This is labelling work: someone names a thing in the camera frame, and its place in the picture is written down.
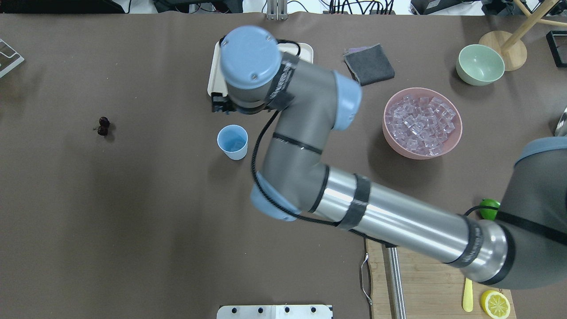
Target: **table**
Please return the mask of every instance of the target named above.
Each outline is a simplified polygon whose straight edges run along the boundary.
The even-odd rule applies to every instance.
[[[382,43],[396,77],[363,88],[356,120],[331,134],[323,160],[461,213],[483,196],[501,198],[522,147],[549,136],[548,123],[565,108],[567,73],[553,63],[546,26],[524,37],[520,70],[486,87],[458,79],[462,47],[521,22],[2,16],[2,39],[26,58],[0,79],[2,317],[214,318],[226,304],[324,303],[336,318],[368,318],[363,240],[262,215],[248,200],[249,157],[233,162],[217,149],[223,126],[254,136],[269,114],[210,113],[214,43],[257,24],[311,44],[315,63],[342,74],[345,48]],[[462,140],[446,156],[402,158],[382,136],[386,101],[412,86],[443,93],[461,113]],[[107,138],[93,131],[100,116],[115,124]]]

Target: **green bowl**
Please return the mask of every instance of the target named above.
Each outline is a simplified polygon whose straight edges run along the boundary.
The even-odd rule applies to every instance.
[[[486,45],[471,44],[459,53],[457,74],[470,85],[487,85],[502,77],[504,60]]]

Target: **gray cloth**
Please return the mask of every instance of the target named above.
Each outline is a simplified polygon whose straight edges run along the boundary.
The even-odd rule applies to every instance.
[[[362,86],[391,79],[396,74],[380,44],[362,50],[349,49],[345,62]]]

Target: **light blue paper cup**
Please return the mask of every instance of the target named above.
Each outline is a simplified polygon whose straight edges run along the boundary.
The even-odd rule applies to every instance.
[[[232,160],[243,159],[248,152],[248,134],[239,125],[228,125],[218,132],[217,144]]]

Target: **lemon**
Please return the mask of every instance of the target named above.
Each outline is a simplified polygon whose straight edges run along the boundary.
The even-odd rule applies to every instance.
[[[510,315],[508,298],[496,290],[487,290],[480,296],[484,312],[493,319],[504,319]]]

